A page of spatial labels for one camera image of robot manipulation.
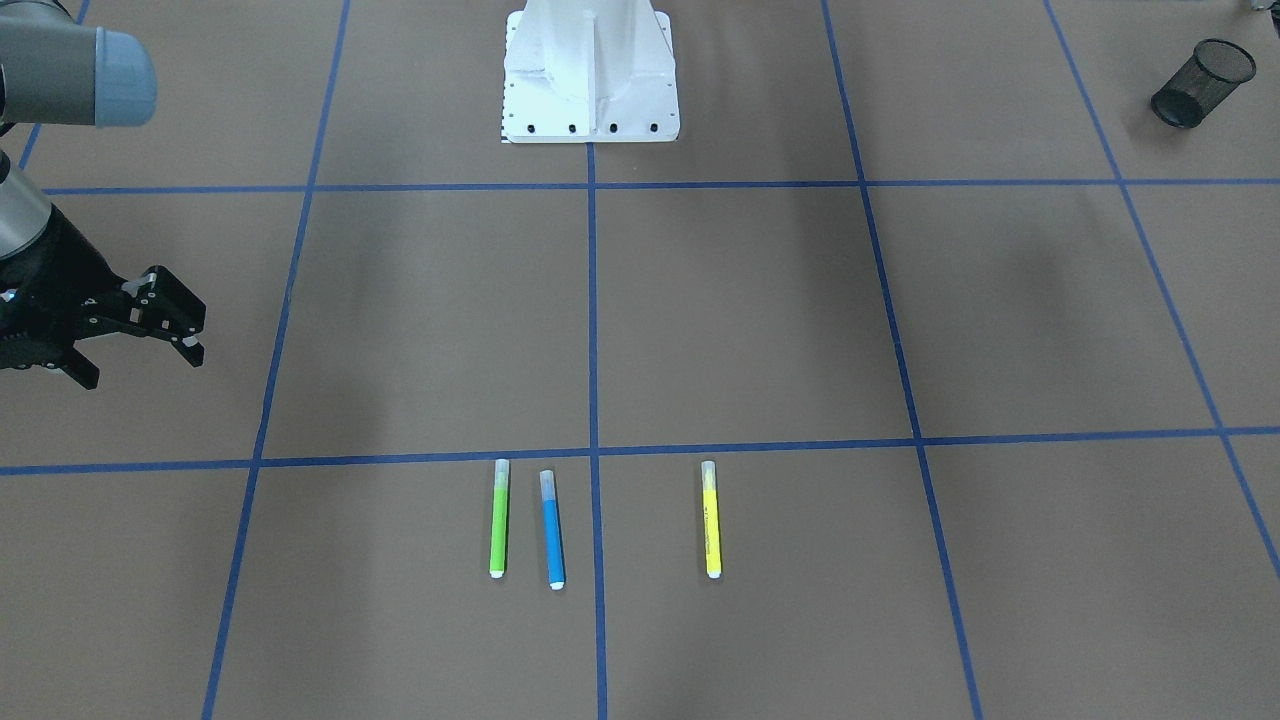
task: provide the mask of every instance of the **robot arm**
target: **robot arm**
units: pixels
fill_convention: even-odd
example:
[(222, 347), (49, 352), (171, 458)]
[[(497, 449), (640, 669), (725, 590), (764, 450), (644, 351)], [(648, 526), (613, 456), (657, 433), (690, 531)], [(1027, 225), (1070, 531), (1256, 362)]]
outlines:
[[(55, 0), (0, 0), (0, 119), (138, 126), (155, 111), (137, 40), (77, 26)], [(127, 333), (168, 341), (192, 366), (205, 304), (164, 266), (125, 282), (0, 151), (0, 368), (42, 366), (84, 388), (99, 369), (74, 343)]]

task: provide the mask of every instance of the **gray floor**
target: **gray floor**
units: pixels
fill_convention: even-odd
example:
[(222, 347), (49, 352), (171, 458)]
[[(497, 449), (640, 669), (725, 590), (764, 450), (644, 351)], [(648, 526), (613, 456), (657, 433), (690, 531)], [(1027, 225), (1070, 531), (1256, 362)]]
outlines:
[(155, 119), (0, 145), (209, 361), (0, 374), (0, 716), (1280, 717), (1247, 5), (662, 0), (681, 140), (584, 149), (498, 142), (518, 0), (92, 3)]

